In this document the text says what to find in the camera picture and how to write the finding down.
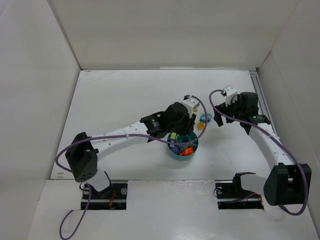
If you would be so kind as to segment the yellow square lego brick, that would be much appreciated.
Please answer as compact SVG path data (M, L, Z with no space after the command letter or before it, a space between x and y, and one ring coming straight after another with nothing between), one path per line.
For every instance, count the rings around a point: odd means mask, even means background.
M205 125L203 122L198 122L198 123L196 124L196 128L197 128L199 131L204 130L205 126L206 126L206 125Z

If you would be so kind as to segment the teal frog lotus lego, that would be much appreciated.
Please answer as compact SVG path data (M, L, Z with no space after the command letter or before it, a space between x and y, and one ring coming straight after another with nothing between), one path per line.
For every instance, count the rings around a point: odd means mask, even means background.
M202 123L209 123L211 120L212 120L212 114L210 114L210 113L205 114L204 113L200 116L199 121Z

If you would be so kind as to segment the teal square lego brick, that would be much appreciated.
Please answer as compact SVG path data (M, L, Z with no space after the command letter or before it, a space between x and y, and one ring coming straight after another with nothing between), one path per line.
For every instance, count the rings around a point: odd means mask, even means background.
M172 132L169 136L170 139L176 140L177 134L175 132Z

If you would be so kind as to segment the orange round dome lego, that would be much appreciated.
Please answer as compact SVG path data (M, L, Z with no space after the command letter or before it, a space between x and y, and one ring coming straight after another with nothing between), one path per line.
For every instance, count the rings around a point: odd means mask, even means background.
M181 156L189 156L192 155L194 153L194 148L193 147L188 147L186 150L181 151L180 155Z

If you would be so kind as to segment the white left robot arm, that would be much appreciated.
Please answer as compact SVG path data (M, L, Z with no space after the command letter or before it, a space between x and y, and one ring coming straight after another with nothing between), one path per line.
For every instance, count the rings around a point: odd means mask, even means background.
M98 169L100 160L132 145L163 140L169 133L188 136L194 130L194 111L199 105L199 101L191 97L110 133L77 134L65 153L74 180L89 183L97 192L106 190L111 182L106 173Z

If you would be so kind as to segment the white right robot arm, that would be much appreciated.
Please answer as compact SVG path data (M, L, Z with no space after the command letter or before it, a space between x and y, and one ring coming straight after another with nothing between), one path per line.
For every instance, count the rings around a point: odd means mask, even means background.
M212 106L214 121L220 127L224 123L238 122L258 146L270 168L268 177L254 172L236 173L232 180L234 190L263 195L269 205L279 206L284 211L287 205L301 205L305 209L312 170L308 164L299 163L280 142L268 117L259 114L258 95L237 93L233 88L218 92L225 97L225 102Z

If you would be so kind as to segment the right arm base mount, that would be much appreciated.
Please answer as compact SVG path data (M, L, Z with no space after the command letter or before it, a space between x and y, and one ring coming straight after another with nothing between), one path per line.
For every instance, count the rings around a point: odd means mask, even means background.
M213 195L217 198L219 210L263 210L261 195L242 188L241 177L253 172L239 172L229 180L215 180Z

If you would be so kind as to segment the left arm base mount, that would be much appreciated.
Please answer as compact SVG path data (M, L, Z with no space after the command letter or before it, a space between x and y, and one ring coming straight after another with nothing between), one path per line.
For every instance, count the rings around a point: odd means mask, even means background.
M120 211L127 209L128 182L124 180L116 180L112 182L112 186L102 192L97 192L91 188L91 199L89 199L89 189L86 184L81 188L83 190L80 208L84 210L87 203L88 210L106 210Z

